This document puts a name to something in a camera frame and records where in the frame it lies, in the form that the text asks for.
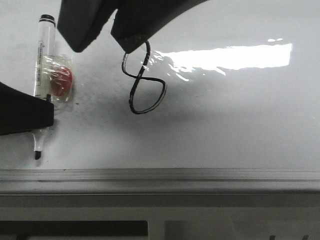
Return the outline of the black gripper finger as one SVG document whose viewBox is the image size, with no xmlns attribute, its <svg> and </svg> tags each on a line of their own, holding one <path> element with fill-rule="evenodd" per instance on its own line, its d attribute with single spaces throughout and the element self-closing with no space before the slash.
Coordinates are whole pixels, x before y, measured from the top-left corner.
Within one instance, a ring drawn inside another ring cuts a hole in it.
<svg viewBox="0 0 320 240">
<path fill-rule="evenodd" d="M 115 14 L 111 35 L 129 54 L 170 21 L 203 0 L 125 0 Z"/>
<path fill-rule="evenodd" d="M 81 53 L 100 34 L 119 0 L 63 0 L 57 29 L 70 48 Z"/>
</svg>

